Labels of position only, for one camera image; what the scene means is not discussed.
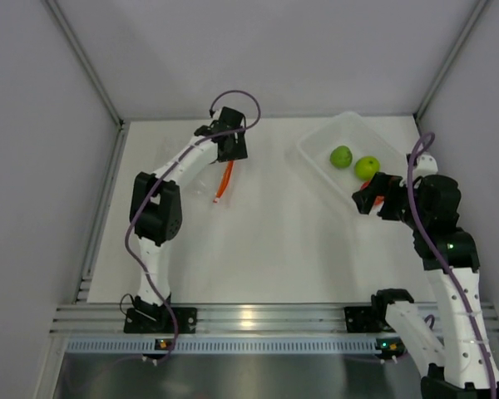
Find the clear zip top bag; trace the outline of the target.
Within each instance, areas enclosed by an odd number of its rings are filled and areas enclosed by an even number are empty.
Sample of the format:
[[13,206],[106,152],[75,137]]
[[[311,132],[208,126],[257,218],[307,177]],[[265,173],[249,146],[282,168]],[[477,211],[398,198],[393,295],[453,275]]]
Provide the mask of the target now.
[[228,191],[235,165],[236,161],[230,160],[223,164],[222,170],[219,166],[214,166],[212,170],[200,172],[197,180],[190,186],[191,192],[218,204]]

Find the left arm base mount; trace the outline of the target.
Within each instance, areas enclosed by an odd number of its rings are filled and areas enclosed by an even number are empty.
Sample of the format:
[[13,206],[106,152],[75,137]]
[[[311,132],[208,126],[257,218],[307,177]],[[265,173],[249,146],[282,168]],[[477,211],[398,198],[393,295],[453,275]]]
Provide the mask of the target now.
[[[195,333],[198,309],[191,307],[172,308],[179,334]],[[128,334],[173,334],[175,324],[166,308],[148,312],[141,308],[129,308],[123,328]]]

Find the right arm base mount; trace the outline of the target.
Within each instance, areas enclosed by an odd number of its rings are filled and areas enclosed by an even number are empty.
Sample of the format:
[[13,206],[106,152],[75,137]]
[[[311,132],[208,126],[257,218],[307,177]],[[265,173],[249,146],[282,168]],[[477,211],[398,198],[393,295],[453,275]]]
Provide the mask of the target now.
[[384,317],[370,306],[349,306],[344,309],[349,333],[394,333]]

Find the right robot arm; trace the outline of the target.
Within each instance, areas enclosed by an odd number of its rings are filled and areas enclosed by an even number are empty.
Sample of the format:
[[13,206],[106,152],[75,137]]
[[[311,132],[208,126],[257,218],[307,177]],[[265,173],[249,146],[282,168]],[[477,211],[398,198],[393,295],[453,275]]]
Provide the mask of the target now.
[[401,338],[420,374],[424,398],[499,398],[499,369],[493,359],[479,295],[480,263],[473,237],[457,225],[461,192],[443,175],[404,181],[377,173],[353,193],[360,214],[383,198],[378,216],[400,221],[413,232],[442,323],[437,337],[403,288],[372,296],[371,318]]

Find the green fake lime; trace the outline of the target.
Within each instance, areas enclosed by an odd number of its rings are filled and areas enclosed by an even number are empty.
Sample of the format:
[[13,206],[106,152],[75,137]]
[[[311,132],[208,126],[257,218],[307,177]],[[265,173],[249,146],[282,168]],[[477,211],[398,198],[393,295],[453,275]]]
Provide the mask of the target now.
[[337,169],[348,168],[353,161],[353,153],[346,145],[336,147],[329,156],[329,162]]

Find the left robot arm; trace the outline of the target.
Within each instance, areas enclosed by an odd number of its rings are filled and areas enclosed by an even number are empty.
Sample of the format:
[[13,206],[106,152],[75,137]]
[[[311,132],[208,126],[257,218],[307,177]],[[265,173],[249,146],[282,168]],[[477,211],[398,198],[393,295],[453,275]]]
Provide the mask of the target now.
[[142,269],[140,287],[126,311],[125,333],[190,332],[193,308],[170,308],[170,242],[183,222],[181,191],[207,166],[248,157],[246,117],[229,107],[212,111],[186,147],[169,162],[135,177],[125,247]]

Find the green fake apple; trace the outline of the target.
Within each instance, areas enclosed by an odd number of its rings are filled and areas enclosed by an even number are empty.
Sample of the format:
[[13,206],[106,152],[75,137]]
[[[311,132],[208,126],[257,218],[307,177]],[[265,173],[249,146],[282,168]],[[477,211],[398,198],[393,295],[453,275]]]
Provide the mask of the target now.
[[353,168],[355,176],[361,181],[371,180],[380,170],[380,162],[373,156],[364,156],[357,160]]

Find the red fake tomato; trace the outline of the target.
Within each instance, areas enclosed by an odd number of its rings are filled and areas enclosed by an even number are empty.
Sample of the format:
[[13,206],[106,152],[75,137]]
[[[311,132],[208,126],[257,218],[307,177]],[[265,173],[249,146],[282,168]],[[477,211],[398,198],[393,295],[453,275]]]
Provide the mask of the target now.
[[[363,182],[363,184],[361,185],[361,191],[367,191],[370,195],[372,195],[373,192],[369,189],[370,183],[371,183],[370,180]],[[384,202],[384,200],[385,198],[383,195],[375,195],[373,197],[373,207],[381,205]]]

